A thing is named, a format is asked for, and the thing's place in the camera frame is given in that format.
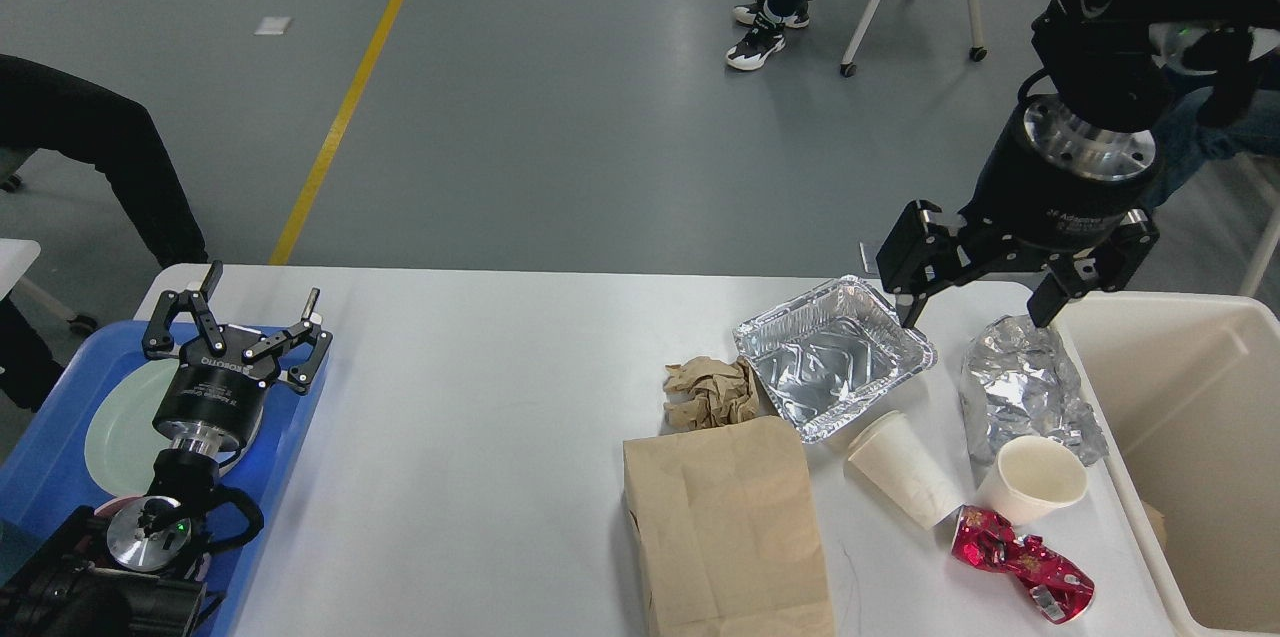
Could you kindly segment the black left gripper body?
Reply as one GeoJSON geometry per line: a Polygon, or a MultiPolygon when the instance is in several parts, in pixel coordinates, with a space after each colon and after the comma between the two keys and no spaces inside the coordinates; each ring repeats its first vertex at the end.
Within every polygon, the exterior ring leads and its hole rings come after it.
{"type": "Polygon", "coordinates": [[[274,381],[271,356],[246,363],[237,350],[211,356],[192,349],[182,350],[177,363],[152,427],[169,440],[205,429],[220,437],[220,453],[248,449],[259,436],[274,381]]]}

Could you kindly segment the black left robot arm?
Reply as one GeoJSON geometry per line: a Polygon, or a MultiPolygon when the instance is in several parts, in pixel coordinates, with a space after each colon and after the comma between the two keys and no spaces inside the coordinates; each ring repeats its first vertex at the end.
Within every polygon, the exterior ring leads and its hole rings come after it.
{"type": "Polygon", "coordinates": [[[220,321],[202,281],[101,327],[3,464],[5,636],[228,636],[333,342],[220,321]]]}

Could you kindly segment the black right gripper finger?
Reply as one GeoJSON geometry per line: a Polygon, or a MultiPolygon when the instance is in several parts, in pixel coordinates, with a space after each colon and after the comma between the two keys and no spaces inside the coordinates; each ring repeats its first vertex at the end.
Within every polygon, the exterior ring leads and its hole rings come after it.
{"type": "Polygon", "coordinates": [[[1043,258],[1047,276],[1027,303],[1036,327],[1048,327],[1071,301],[1089,292],[1120,292],[1160,239],[1153,214],[1129,212],[1098,246],[1082,251],[1050,251],[1043,258]]]}
{"type": "Polygon", "coordinates": [[[938,292],[996,272],[1042,272],[1047,249],[1015,237],[991,217],[946,214],[927,200],[910,201],[876,253],[881,287],[892,295],[899,324],[913,330],[938,292]]]}

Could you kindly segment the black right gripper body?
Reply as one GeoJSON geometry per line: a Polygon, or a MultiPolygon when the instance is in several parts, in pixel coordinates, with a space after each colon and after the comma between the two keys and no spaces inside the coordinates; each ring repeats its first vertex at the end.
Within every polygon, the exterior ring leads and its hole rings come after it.
{"type": "Polygon", "coordinates": [[[1101,246],[1161,169],[1151,130],[1094,127],[1056,95],[1019,105],[960,210],[974,263],[1010,251],[1079,253],[1101,246]]]}

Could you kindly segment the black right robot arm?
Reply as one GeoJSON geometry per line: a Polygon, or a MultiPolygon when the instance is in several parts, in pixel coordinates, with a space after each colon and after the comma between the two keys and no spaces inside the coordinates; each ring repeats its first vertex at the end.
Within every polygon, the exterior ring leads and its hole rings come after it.
{"type": "Polygon", "coordinates": [[[1117,292],[1158,240],[1142,194],[1165,168],[1151,128],[1171,100],[1161,63],[1213,75],[1202,122],[1240,116],[1253,60],[1277,43],[1277,0],[1050,0],[1032,26],[1052,93],[1021,86],[956,216],[913,201],[879,246],[882,289],[914,327],[938,292],[993,272],[1043,274],[1027,310],[1046,327],[1089,292],[1117,292]]]}

